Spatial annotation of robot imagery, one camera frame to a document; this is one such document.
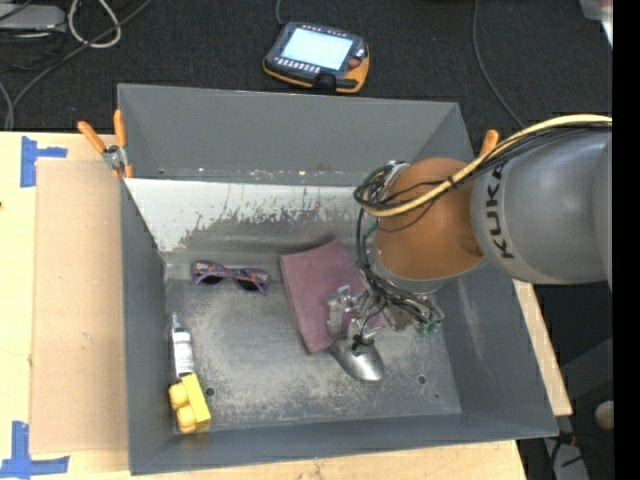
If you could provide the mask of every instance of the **cardboard sheet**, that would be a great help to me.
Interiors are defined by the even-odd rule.
[[[31,452],[126,449],[118,181],[101,159],[37,169]]]

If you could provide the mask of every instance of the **controller screen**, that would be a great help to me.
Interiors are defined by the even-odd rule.
[[[351,39],[297,28],[282,50],[282,56],[339,70],[351,44]]]

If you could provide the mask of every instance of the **bin floor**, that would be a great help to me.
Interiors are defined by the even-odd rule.
[[[330,352],[307,352],[282,281],[266,297],[227,280],[215,288],[166,284],[167,312],[190,329],[196,373],[208,397],[211,431],[460,413],[442,332],[379,330],[385,364],[377,383],[350,377]]]

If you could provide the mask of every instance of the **orange handle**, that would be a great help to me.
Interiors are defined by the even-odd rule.
[[[125,147],[127,145],[127,134],[124,131],[124,122],[122,121],[122,111],[120,109],[113,113],[113,129],[116,133],[118,146]]]
[[[105,152],[107,146],[104,145],[104,141],[98,136],[89,123],[86,121],[78,121],[78,131],[87,138],[98,153],[102,154]]]
[[[486,135],[484,136],[484,141],[482,142],[482,146],[480,147],[480,156],[488,153],[498,144],[498,139],[500,135],[496,130],[487,130]]]

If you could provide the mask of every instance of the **yellow cable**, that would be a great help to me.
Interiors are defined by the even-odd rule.
[[[610,117],[600,116],[596,114],[575,114],[570,116],[562,116],[556,117],[553,119],[549,119],[547,121],[542,121],[540,123],[529,126],[528,128],[524,128],[523,130],[511,135],[504,141],[497,144],[494,148],[487,151],[484,155],[478,156],[475,160],[467,164],[465,167],[460,169],[457,173],[455,173],[449,180],[442,182],[436,188],[427,192],[415,199],[407,201],[406,203],[396,206],[393,208],[385,208],[385,209],[377,209],[375,207],[369,206],[366,203],[362,204],[363,209],[373,217],[393,217],[395,215],[399,215],[401,213],[409,212],[411,210],[415,210],[419,206],[427,203],[428,201],[435,199],[436,197],[443,194],[446,190],[451,188],[451,186],[458,183],[460,180],[466,178],[471,172],[473,172],[481,162],[486,159],[493,158],[505,150],[509,149],[514,143],[516,143],[520,138],[524,135],[528,135],[533,132],[537,132],[540,130],[544,130],[546,128],[552,128],[554,126],[563,126],[567,124],[574,123],[609,123],[612,124],[613,120]]]

